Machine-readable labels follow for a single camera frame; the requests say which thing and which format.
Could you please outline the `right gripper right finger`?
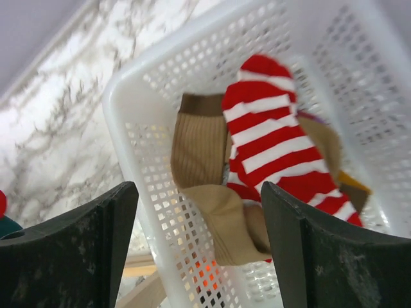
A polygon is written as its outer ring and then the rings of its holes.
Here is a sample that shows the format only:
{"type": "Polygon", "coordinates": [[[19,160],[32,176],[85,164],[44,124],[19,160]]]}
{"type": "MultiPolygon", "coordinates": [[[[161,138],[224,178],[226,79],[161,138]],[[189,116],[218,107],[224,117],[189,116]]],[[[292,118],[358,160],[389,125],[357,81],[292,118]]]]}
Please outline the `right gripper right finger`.
{"type": "Polygon", "coordinates": [[[326,214],[265,182],[261,200],[284,307],[409,307],[410,240],[326,214]]]}

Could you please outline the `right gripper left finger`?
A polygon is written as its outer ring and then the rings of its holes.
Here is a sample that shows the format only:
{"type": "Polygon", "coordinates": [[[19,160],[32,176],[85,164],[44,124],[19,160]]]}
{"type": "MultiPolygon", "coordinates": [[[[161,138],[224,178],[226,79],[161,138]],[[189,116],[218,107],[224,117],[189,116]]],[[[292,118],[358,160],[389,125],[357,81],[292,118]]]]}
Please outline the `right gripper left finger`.
{"type": "Polygon", "coordinates": [[[1,307],[114,307],[138,198],[123,182],[1,238],[1,307]]]}

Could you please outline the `wooden hanger rack frame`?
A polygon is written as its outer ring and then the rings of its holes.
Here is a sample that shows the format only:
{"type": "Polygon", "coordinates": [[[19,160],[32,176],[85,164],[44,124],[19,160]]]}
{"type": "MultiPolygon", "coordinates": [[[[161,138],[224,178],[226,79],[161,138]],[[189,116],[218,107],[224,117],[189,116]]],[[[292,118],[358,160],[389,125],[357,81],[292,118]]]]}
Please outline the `wooden hanger rack frame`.
{"type": "Polygon", "coordinates": [[[160,307],[166,298],[166,292],[151,254],[131,255],[126,258],[123,278],[136,277],[145,277],[145,279],[122,296],[117,301],[116,307],[160,307]]]}

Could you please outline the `red white striped sock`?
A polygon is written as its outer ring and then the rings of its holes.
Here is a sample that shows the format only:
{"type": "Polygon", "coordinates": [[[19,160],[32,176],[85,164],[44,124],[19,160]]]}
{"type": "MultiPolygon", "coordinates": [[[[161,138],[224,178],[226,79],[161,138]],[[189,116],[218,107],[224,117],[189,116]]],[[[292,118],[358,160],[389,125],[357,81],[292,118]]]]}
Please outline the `red white striped sock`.
{"type": "Polygon", "coordinates": [[[246,205],[259,205],[263,183],[272,182],[312,207],[362,225],[297,120],[295,83],[285,66],[251,56],[228,86],[222,110],[232,140],[227,186],[246,205]]]}

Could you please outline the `black orange highlighter marker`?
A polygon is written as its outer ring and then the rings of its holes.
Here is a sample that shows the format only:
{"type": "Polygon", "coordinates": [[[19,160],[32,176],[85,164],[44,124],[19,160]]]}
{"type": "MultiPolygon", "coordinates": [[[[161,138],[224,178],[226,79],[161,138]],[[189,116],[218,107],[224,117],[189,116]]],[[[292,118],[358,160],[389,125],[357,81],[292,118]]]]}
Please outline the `black orange highlighter marker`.
{"type": "Polygon", "coordinates": [[[193,307],[219,307],[223,303],[220,287],[220,270],[215,260],[196,261],[189,267],[193,307]]]}

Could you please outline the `plain tan sock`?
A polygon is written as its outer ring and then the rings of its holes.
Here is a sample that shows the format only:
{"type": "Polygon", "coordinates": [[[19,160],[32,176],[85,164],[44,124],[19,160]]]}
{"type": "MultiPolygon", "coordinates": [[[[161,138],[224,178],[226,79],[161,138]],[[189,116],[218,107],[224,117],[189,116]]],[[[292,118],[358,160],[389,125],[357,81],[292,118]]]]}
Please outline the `plain tan sock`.
{"type": "Polygon", "coordinates": [[[173,179],[204,218],[219,265],[271,262],[261,205],[242,199],[223,184],[231,136],[222,114],[222,99],[223,94],[183,94],[171,150],[173,179]]]}

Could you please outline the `white plastic basket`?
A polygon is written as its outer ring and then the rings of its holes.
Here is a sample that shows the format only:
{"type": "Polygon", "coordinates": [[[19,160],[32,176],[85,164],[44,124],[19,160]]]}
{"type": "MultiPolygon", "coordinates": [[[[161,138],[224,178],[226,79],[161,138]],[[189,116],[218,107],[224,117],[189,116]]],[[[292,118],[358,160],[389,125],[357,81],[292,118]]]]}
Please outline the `white plastic basket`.
{"type": "Polygon", "coordinates": [[[224,1],[110,81],[103,111],[172,307],[283,307],[261,188],[410,236],[410,2],[224,1]]]}

